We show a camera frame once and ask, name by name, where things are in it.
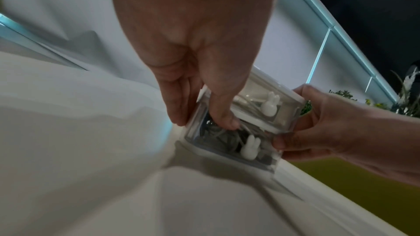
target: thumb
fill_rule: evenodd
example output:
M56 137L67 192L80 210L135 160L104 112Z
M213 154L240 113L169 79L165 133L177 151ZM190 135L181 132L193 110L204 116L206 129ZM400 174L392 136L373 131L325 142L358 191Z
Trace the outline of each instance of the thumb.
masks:
M231 104L235 94L217 95L212 93L209 102L209 112L212 119L220 127L236 130L241 124L231 112Z
M329 137L326 130L313 127L297 132L277 135L273 139L273 147L284 151L328 148Z

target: dark background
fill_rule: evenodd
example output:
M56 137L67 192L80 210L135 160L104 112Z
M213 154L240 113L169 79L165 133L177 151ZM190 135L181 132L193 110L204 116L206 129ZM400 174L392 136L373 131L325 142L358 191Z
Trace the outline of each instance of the dark background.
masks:
M321 0L397 92L420 60L420 0Z

